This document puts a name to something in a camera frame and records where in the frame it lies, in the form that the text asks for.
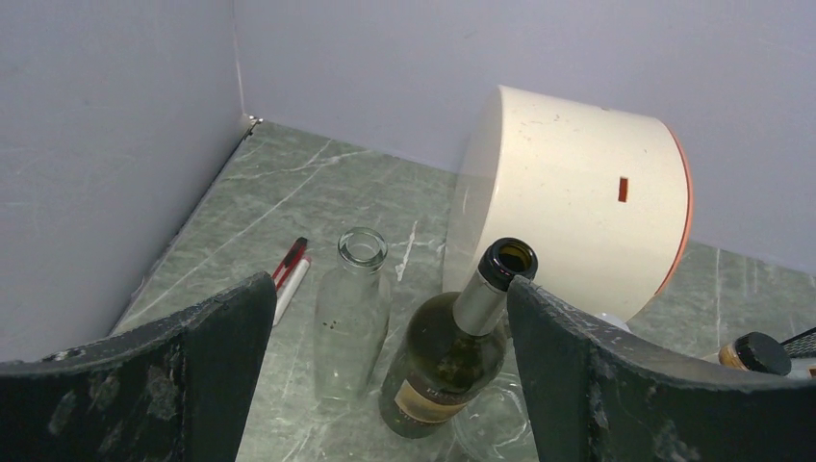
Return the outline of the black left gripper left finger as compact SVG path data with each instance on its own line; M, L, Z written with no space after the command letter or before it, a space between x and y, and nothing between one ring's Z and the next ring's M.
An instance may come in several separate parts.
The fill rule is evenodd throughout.
M5 461L232 461L276 307L257 272L193 306L1 366Z

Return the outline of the dark green silver-capped wine bottle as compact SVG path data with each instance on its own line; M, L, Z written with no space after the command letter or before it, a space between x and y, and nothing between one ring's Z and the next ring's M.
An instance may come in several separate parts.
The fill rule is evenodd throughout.
M381 386L379 412L397 435L433 434L500 372L507 335L506 294L538 269L532 247L504 237L490 244L460 292L430 297L414 313Z

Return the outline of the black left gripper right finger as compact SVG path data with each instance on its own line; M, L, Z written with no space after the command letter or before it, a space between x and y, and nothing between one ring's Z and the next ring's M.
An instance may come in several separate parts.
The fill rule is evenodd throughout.
M811 461L815 383L645 341L517 277L507 310L542 461Z

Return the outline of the clear tall glass bottle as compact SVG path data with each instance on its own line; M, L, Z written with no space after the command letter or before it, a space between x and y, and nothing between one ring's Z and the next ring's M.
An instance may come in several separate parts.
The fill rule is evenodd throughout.
M337 241L337 264L320 280L314 315L319 401L353 401L367 392L389 331L387 255L383 236L368 227L350 228Z

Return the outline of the clear bottle with cork stopper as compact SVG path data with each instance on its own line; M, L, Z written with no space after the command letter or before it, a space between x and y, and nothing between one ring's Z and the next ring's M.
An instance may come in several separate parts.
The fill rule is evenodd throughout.
M701 358L736 370L791 379L814 379L815 359L794 357L782 343L761 332L749 332Z

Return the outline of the large clear round bottle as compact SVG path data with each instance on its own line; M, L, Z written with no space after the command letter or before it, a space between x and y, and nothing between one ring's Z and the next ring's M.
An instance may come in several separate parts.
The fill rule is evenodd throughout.
M464 453L475 461L536 461L520 378L500 373L452 420Z

